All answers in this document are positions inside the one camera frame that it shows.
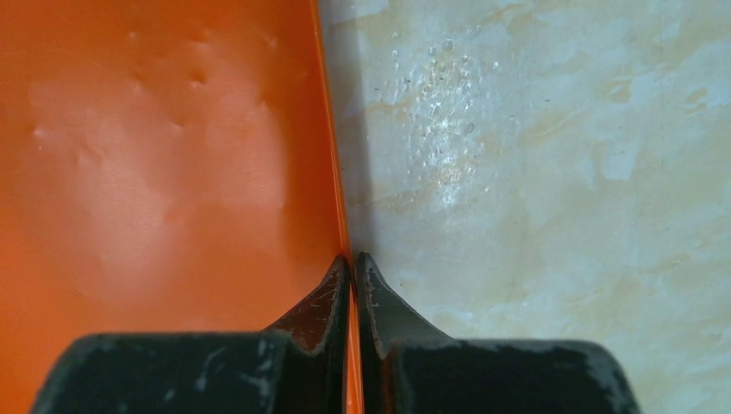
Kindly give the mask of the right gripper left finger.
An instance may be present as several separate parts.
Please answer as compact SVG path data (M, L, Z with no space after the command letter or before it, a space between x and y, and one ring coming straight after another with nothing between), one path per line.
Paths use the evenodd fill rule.
M57 360L34 413L342 413L350 271L257 332L98 334Z

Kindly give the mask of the orange box lid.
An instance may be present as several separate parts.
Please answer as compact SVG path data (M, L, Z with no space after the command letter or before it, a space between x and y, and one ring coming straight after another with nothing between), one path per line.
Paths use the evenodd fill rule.
M273 322L340 174L316 2L2 2L2 412L80 336Z

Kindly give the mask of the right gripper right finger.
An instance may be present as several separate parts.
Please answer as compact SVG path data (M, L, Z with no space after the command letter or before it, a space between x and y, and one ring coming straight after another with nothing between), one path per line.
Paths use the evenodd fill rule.
M367 413L637 413L615 357L594 342L458 339L437 329L362 253L355 266Z

